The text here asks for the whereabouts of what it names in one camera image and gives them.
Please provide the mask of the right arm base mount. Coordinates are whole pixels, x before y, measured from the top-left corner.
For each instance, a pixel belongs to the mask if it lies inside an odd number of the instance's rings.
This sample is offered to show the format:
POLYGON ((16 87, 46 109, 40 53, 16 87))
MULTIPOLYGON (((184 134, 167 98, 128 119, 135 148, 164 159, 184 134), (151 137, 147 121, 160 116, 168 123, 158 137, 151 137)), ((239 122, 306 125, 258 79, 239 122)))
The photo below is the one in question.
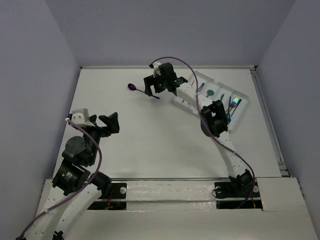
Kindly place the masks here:
POLYGON ((257 180, 254 187, 250 186, 243 192, 237 192, 229 181, 218 181, 214 183, 211 195, 218 210, 263 209, 257 180))

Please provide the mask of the teal plastic spoon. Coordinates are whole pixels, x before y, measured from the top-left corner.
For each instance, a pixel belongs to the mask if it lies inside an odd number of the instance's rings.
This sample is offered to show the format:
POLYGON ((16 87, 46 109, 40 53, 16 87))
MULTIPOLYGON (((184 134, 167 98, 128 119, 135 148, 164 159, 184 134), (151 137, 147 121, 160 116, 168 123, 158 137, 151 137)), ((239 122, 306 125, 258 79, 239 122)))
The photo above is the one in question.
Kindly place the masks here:
POLYGON ((211 89, 208 89, 207 92, 206 92, 206 97, 210 97, 210 96, 213 96, 215 94, 215 92, 211 89))

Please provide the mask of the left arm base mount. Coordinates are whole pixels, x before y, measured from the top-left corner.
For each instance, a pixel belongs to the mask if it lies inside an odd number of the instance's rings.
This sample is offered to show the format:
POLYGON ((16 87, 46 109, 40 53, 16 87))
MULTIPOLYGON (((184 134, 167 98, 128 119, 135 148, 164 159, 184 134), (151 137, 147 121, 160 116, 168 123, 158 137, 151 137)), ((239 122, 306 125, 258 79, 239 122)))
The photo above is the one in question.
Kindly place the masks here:
POLYGON ((122 211, 127 209, 127 183, 112 182, 108 195, 93 202, 89 210, 122 211))

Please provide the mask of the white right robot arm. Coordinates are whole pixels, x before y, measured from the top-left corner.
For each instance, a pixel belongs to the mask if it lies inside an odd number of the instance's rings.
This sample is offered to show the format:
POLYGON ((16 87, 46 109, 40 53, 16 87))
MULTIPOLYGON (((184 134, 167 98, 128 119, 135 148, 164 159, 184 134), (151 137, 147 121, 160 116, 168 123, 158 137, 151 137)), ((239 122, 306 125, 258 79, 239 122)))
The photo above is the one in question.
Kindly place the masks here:
POLYGON ((202 132, 215 143, 226 165, 231 192, 235 196, 250 197, 254 192, 255 174, 231 142, 224 104, 220 100, 212 101, 199 92, 199 81, 194 70, 191 72, 195 84, 190 85, 187 79, 177 76, 169 62, 158 65, 151 63, 149 67, 153 73, 143 79, 144 93, 151 96, 151 87, 157 94, 167 90, 197 109, 202 132))

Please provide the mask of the blue metal fork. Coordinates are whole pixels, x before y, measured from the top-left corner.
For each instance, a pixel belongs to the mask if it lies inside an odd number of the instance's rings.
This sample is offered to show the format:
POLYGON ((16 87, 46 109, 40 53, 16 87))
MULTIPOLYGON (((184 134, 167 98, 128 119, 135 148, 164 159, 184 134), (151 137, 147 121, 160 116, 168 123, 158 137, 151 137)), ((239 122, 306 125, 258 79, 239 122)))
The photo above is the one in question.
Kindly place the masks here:
POLYGON ((230 112, 231 117, 227 118, 227 121, 229 124, 231 123, 233 115, 235 114, 235 112, 236 112, 237 108, 239 107, 239 105, 241 104, 241 102, 242 102, 242 99, 240 98, 240 102, 238 103, 237 107, 231 110, 231 112, 230 112))

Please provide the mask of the gold metal fork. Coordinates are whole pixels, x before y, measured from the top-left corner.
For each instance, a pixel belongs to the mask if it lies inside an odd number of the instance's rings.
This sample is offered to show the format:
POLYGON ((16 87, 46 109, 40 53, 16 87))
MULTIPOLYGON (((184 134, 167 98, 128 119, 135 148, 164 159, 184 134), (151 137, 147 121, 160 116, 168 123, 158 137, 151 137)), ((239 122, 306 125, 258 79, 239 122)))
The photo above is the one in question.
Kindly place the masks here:
POLYGON ((238 105, 237 102, 232 101, 232 102, 230 103, 230 105, 229 105, 228 111, 230 112, 230 111, 231 111, 233 108, 235 108, 237 105, 238 105))

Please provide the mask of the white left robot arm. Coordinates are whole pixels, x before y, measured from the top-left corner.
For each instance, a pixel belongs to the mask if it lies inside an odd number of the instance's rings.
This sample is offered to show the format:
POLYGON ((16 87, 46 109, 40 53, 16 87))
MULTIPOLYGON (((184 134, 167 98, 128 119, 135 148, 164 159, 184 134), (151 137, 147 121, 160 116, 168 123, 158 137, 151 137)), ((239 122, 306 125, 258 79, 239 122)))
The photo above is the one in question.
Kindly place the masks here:
POLYGON ((103 158, 99 143, 119 133, 118 113, 89 115, 81 108, 65 121, 83 135, 66 142, 41 213, 25 227, 19 240, 65 240, 88 207, 112 191, 111 178, 100 172, 103 158))

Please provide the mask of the purple metal spoon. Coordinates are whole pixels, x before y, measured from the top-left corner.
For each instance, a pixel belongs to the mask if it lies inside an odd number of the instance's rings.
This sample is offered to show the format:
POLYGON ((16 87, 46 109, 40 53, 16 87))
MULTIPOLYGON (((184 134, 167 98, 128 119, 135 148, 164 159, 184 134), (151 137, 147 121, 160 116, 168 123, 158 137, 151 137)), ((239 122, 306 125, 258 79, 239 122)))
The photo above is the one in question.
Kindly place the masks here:
MULTIPOLYGON (((129 83, 129 84, 127 85, 127 87, 128 87, 128 89, 131 90, 131 91, 139 91, 139 92, 145 94, 144 91, 138 89, 138 88, 137 88, 134 84, 132 84, 132 83, 129 83)), ((150 97, 155 98, 155 99, 158 99, 158 100, 160 99, 158 96, 155 96, 155 95, 150 95, 150 97)))

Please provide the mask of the iridescent metal fork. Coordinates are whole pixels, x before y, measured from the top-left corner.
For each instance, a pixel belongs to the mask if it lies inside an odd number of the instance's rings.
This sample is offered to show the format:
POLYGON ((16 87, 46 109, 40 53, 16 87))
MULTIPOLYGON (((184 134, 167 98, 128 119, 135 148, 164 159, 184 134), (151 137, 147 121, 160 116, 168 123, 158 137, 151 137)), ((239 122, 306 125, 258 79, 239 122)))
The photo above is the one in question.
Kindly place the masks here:
POLYGON ((239 102, 240 102, 240 98, 238 97, 235 97, 233 100, 231 100, 231 97, 229 98, 227 110, 225 111, 227 118, 231 117, 231 110, 235 109, 238 106, 239 102))

